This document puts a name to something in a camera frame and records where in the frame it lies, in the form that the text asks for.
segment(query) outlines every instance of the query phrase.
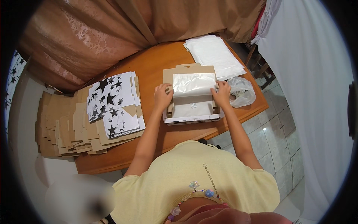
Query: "tissue paper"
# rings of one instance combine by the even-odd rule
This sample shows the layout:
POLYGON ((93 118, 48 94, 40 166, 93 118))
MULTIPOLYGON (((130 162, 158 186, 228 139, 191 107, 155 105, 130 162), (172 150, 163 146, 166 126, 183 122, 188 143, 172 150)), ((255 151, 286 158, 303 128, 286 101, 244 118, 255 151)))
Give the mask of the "tissue paper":
POLYGON ((184 47, 196 63, 213 65, 217 80, 224 81, 246 73, 220 37, 206 35, 192 38, 185 41, 184 47))
POLYGON ((173 74, 173 118, 213 114, 214 73, 173 74))

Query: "red fabric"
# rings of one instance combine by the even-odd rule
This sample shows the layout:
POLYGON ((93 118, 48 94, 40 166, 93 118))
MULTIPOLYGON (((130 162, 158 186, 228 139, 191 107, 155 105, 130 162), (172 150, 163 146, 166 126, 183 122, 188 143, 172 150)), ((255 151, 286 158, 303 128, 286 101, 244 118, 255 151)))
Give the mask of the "red fabric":
POLYGON ((261 12, 260 14, 258 15, 258 18, 256 20, 256 23, 255 23, 255 26, 253 27, 253 30, 252 30, 252 33, 251 33, 251 39, 254 39, 256 34, 257 34, 257 30, 258 30, 258 23, 260 22, 260 19, 263 15, 263 12, 265 11, 265 8, 266 8, 266 3, 265 5, 263 6, 263 8, 261 9, 261 12))

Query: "woman's left hand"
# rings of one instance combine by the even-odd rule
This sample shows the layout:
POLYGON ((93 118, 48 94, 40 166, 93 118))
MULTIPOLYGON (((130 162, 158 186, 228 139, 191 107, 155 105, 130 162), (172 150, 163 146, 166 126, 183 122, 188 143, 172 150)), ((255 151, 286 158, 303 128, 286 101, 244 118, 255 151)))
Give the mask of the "woman's left hand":
POLYGON ((164 111, 166 107, 169 106, 171 99, 173 98, 174 90, 171 90, 168 94, 165 92, 165 89, 171 86, 169 83, 162 83, 157 86, 154 90, 154 98, 155 98, 155 109, 164 111))

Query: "cardboard box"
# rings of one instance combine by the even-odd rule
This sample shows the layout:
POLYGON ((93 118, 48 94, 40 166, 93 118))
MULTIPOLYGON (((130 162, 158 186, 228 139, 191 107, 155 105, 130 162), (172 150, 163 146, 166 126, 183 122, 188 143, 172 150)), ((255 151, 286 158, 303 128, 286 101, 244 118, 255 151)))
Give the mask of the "cardboard box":
MULTIPOLYGON (((193 73, 214 73, 214 66, 201 66, 199 63, 196 64, 184 64, 177 65, 175 68, 164 69, 163 70, 163 83, 173 83, 173 74, 193 74, 193 73)), ((169 92, 173 89, 170 86, 167 90, 169 92)), ((181 125, 181 124, 195 124, 201 122, 212 122, 218 121, 224 117, 224 112, 222 109, 215 104, 213 99, 213 110, 214 114, 211 115, 200 115, 200 116, 188 116, 180 118, 172 118, 171 114, 174 107, 174 101, 172 100, 170 105, 163 112, 163 120, 167 125, 181 125)))

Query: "white star-print box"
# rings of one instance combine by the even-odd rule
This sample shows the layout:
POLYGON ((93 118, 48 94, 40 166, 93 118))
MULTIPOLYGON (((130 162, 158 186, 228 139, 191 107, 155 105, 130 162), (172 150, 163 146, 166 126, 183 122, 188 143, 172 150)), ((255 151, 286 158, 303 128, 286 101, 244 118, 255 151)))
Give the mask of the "white star-print box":
POLYGON ((140 105, 133 83, 132 72, 126 72, 93 84, 87 98, 89 122, 103 117, 106 112, 129 105, 140 105))

